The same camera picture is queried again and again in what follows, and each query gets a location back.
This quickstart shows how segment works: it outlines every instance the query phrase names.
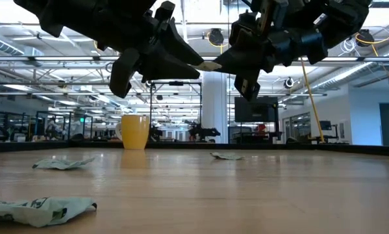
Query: white column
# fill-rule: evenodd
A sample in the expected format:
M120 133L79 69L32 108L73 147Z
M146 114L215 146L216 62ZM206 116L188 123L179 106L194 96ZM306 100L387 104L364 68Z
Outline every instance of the white column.
M203 75L203 111L201 123L204 128L215 127L220 136L210 137L216 143L227 144L227 78L219 72Z

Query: monitor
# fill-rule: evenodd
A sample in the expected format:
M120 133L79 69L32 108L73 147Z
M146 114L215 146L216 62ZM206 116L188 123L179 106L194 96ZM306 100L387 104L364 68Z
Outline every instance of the monitor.
M321 130L324 131L330 131L331 128L331 121L320 121Z
M258 97L248 101L243 97L234 99L235 122L277 122L277 97Z

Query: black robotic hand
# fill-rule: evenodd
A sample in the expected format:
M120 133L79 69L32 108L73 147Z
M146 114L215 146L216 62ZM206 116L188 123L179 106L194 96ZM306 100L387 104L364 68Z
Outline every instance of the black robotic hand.
M197 79L189 66L204 60L179 36L171 17L175 5L163 2L152 17L156 0L14 0L36 14L42 29L60 36L67 26L97 41L99 49L121 52L110 80L111 91L124 98L135 72L143 82L155 79ZM360 30L371 0L242 0L251 13L232 24L232 45L214 62L219 72L236 75L235 87L248 100L257 97L260 70L291 65L307 56L311 64L327 50Z
M178 34L169 1L152 17L156 0L14 0L37 15L42 29L59 37L64 26L97 41L98 49L121 53L110 77L111 91L124 98L135 72L142 81L197 79L204 60Z
M236 75L234 86L248 100L256 98L260 70L291 65L307 56L315 64L327 50L357 33L371 0L242 0L252 12L232 24L232 45L214 62L219 72Z

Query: crumpled paper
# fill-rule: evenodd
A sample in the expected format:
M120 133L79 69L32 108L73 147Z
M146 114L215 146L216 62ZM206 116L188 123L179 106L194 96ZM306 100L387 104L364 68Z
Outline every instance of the crumpled paper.
M63 224L85 212L97 208L91 198L40 198L33 201L0 201L0 221L13 221L41 228Z
M207 61L204 61L202 62L200 65L198 66L193 66L193 68L197 69L197 70L201 70L201 71L214 71L216 69L219 69L221 68L221 65L218 64L218 63L215 63L215 62L207 62Z
M243 156L235 155L234 153L210 153L215 159L225 159L225 160L240 160L243 159Z
M40 162L36 162L32 168L39 169L59 169L59 170L69 170L78 168L80 166L86 165L95 160L94 157L91 159L83 160L83 161L70 161L70 160L62 160L62 159L44 159Z

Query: yellow pole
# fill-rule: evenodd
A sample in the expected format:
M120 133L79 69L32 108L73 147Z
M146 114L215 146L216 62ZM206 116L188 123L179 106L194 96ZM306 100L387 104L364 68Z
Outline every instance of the yellow pole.
M311 87L310 87L310 84L308 83L308 77L307 77L307 73L305 71L305 65L304 65L303 57L301 57L301 65L303 67L305 85L307 86L308 93L310 94L312 108L314 109L314 114L316 115L317 126L318 126L318 131L320 132L321 142L324 143L325 142L324 141L324 135L323 135L323 131L321 130L320 120L318 119L317 107L316 107L316 104L314 103L314 99L312 98Z

